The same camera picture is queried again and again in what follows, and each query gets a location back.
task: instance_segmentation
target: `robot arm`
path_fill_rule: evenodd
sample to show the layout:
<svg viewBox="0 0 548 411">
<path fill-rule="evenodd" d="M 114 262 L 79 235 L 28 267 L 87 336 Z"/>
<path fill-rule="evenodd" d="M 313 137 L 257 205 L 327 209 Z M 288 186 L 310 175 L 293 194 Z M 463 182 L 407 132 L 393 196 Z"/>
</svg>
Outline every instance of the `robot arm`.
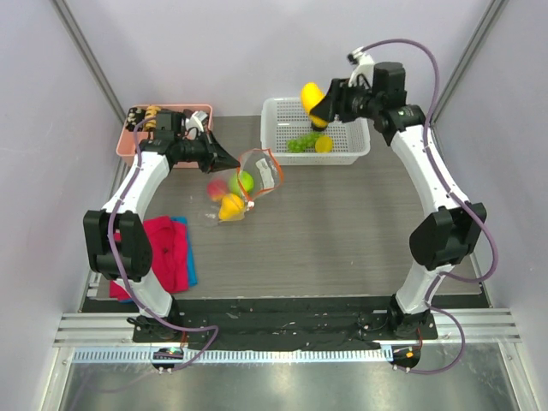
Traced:
<svg viewBox="0 0 548 411">
<path fill-rule="evenodd" d="M 480 235 L 478 224 L 449 196 L 432 161 L 451 192 L 467 203 L 482 221 L 486 219 L 486 210 L 481 203 L 469 204 L 468 197 L 445 167 L 430 130 L 425 143 L 426 119 L 419 106 L 406 103 L 403 66 L 375 64 L 361 49 L 349 54 L 348 59 L 356 66 L 349 79 L 333 79 L 325 96 L 318 94 L 317 86 L 309 83 L 303 88 L 301 98 L 315 129 L 325 129 L 336 118 L 341 122 L 360 117 L 374 120 L 375 129 L 411 176 L 425 219 L 409 237 L 414 261 L 388 309 L 390 330 L 398 337 L 410 337 L 428 318 L 430 300 L 441 283 L 440 272 L 451 271 L 469 255 Z"/>
<path fill-rule="evenodd" d="M 148 310 L 174 325 L 181 325 L 179 309 L 176 300 L 164 290 L 152 270 L 152 248 L 142 221 L 152 196 L 174 164 L 196 161 L 205 173 L 240 166 L 217 143 L 212 132 L 201 127 L 201 123 L 200 115 L 196 113 L 186 119 L 179 112 L 159 111 L 156 115 L 156 129 L 153 131 L 154 139 L 140 143 L 141 163 L 138 164 L 136 155 L 128 175 L 115 195 L 100 211 L 88 211 L 84 216 L 87 254 L 92 270 L 116 281 L 125 289 L 107 237 L 110 215 L 116 209 L 116 203 L 122 200 L 116 210 L 114 230 L 120 236 L 116 239 L 116 246 L 131 289 Z M 186 130 L 190 128 L 196 128 L 196 137 L 193 140 L 184 137 Z M 144 334 L 153 334 L 156 338 L 161 336 L 171 340 L 179 334 L 178 331 L 158 324 L 142 308 L 137 322 L 140 327 L 136 327 L 136 330 L 145 329 Z M 134 340 L 139 341 L 137 334 Z"/>
</svg>

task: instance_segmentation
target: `folded cloth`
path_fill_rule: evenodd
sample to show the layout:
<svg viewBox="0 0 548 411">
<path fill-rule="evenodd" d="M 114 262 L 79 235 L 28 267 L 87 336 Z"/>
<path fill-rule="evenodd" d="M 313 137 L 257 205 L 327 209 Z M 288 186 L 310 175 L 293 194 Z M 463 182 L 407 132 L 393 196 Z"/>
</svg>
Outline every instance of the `folded cloth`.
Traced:
<svg viewBox="0 0 548 411">
<path fill-rule="evenodd" d="M 187 273 L 188 273 L 188 286 L 193 287 L 198 283 L 198 278 L 196 277 L 196 268 L 194 267 L 194 255 L 192 253 L 192 243 L 190 242 L 190 234 L 188 230 L 188 221 L 186 217 L 172 217 L 172 221 L 177 221 L 178 223 L 184 224 L 187 226 L 187 245 L 188 245 L 188 255 L 187 255 Z"/>
<path fill-rule="evenodd" d="M 152 269 L 162 287 L 171 294 L 187 290 L 187 226 L 167 216 L 146 220 L 143 226 L 152 247 Z M 119 301 L 130 298 L 114 281 L 110 282 L 109 295 Z"/>
</svg>

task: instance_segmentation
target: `pink towel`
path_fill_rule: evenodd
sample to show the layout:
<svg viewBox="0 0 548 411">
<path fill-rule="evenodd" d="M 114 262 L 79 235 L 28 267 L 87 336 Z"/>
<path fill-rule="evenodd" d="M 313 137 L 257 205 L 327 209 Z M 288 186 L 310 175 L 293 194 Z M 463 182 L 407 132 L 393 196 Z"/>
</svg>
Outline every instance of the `pink towel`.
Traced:
<svg viewBox="0 0 548 411">
<path fill-rule="evenodd" d="M 152 269 L 162 287 L 170 294 L 187 290 L 187 226 L 167 216 L 146 220 L 143 226 L 152 246 Z M 110 282 L 109 294 L 119 301 L 131 298 L 114 281 Z"/>
</svg>

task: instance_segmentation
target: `green grapes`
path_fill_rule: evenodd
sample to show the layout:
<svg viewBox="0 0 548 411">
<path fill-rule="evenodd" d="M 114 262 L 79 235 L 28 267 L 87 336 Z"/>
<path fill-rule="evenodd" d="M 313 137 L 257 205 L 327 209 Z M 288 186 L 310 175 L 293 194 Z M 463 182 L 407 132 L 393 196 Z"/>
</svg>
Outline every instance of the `green grapes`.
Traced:
<svg viewBox="0 0 548 411">
<path fill-rule="evenodd" d="M 312 131 L 309 134 L 303 134 L 298 139 L 289 140 L 287 142 L 288 152 L 304 152 L 307 148 L 312 148 L 316 144 L 316 140 L 322 134 Z"/>
</svg>

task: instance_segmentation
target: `plastic bag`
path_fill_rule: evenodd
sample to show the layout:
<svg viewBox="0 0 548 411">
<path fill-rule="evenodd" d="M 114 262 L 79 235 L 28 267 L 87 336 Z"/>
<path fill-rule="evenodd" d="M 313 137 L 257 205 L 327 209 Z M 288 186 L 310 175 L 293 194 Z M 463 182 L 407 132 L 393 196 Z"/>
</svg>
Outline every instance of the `plastic bag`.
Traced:
<svg viewBox="0 0 548 411">
<path fill-rule="evenodd" d="M 283 182 L 280 164 L 269 149 L 253 149 L 239 158 L 240 167 L 216 173 L 207 185 L 213 201 L 220 202 L 220 221 L 237 221 L 255 207 L 255 200 Z"/>
</svg>

